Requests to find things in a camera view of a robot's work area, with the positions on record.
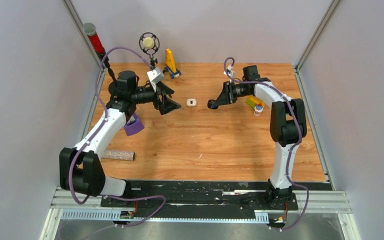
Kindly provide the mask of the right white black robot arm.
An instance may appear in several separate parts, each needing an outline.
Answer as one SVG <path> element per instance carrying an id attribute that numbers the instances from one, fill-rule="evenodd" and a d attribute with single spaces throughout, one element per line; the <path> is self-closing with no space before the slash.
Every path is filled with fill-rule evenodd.
<path id="1" fill-rule="evenodd" d="M 271 109 L 269 131 L 275 143 L 275 160 L 264 201 L 272 209 L 278 209 L 292 199 L 293 183 L 290 177 L 296 152 L 307 134 L 304 102 L 282 93 L 266 77 L 261 77 L 256 65 L 243 68 L 242 80 L 234 79 L 232 65 L 224 67 L 229 81 L 223 83 L 217 99 L 208 101 L 208 108 L 230 105 L 239 97 L 254 96 Z"/>

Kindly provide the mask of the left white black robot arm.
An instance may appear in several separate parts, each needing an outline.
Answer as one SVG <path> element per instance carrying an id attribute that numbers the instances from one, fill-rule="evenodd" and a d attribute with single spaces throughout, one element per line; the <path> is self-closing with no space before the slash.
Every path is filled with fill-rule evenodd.
<path id="1" fill-rule="evenodd" d="M 97 197 L 114 196 L 120 206 L 129 206 L 133 193 L 126 180 L 107 176 L 101 158 L 116 133 L 126 127 L 138 104 L 153 104 L 165 115 L 181 108 L 171 99 L 174 90 L 163 83 L 164 74 L 158 68 L 147 72 L 148 81 L 139 86 L 139 76 L 124 70 L 108 86 L 110 100 L 92 130 L 72 148 L 63 148 L 59 154 L 60 186 L 67 191 Z"/>

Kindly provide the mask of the black earbud case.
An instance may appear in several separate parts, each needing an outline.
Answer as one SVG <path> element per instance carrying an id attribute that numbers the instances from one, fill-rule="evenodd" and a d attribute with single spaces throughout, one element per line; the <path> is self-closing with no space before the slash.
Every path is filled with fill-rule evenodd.
<path id="1" fill-rule="evenodd" d="M 215 99 L 210 99 L 207 102 L 207 107 L 212 110 L 217 110 L 219 108 L 219 105 Z"/>

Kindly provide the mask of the white earbud charging case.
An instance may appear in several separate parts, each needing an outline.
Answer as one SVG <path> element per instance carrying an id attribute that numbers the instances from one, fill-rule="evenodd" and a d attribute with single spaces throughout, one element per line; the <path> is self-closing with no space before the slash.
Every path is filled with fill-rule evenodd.
<path id="1" fill-rule="evenodd" d="M 186 106 L 187 107 L 193 108 L 193 107 L 196 107 L 197 104 L 198 104 L 198 102 L 195 98 L 189 98 L 186 100 Z"/>

